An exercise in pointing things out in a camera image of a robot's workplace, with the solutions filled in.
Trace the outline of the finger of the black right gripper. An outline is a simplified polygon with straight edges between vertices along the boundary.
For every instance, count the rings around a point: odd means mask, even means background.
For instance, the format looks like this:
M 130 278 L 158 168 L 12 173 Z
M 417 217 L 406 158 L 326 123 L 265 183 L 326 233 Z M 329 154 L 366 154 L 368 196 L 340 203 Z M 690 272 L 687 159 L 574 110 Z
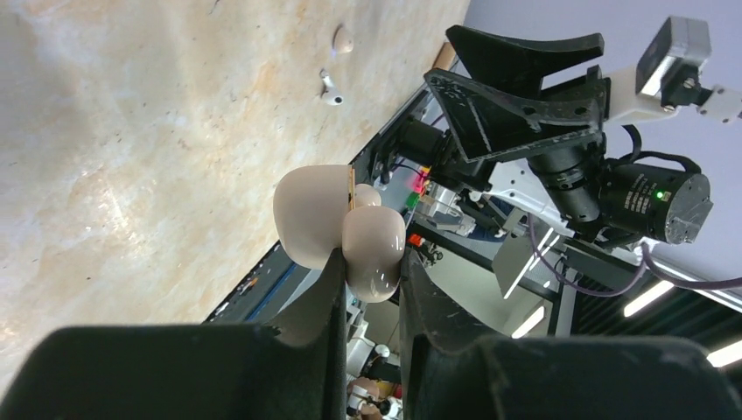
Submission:
M 544 41 L 454 25 L 446 37 L 471 79 L 499 90 L 511 87 L 514 93 L 534 92 L 544 77 L 594 60 L 605 49 L 599 33 Z

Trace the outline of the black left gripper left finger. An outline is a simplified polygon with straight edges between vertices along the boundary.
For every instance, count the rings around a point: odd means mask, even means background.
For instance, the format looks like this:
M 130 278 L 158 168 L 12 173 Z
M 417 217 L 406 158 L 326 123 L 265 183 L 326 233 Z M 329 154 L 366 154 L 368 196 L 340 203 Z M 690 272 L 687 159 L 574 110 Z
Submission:
M 4 419 L 342 419 L 346 263 L 262 323 L 60 329 L 30 354 Z

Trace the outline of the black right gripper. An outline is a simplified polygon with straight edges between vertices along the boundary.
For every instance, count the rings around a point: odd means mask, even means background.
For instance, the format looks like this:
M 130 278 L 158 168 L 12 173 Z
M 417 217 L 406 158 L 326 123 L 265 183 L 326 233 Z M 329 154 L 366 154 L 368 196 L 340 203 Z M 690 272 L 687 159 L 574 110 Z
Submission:
M 445 70 L 425 76 L 464 160 L 528 158 L 561 219 L 584 242 L 692 243 L 709 216 L 711 182 L 687 157 L 643 150 L 606 156 L 606 79 L 587 75 L 527 96 Z

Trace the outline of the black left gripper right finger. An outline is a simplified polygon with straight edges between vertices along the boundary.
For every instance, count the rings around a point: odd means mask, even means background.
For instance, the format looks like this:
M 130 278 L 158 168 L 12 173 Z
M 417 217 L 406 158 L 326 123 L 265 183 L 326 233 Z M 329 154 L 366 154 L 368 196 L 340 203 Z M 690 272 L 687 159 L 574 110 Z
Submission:
M 697 344 L 670 337 L 512 339 L 402 258 L 407 419 L 738 419 L 741 399 Z

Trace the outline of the beige charging case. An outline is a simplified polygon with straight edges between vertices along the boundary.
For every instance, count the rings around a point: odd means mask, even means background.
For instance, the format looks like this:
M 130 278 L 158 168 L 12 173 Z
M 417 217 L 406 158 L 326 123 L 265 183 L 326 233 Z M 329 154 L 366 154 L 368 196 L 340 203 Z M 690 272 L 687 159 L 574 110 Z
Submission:
M 298 265 L 321 270 L 340 250 L 344 281 L 366 303 L 396 292 L 406 241 L 403 217 L 393 208 L 354 206 L 360 184 L 349 164 L 303 166 L 278 182 L 273 215 L 279 241 Z

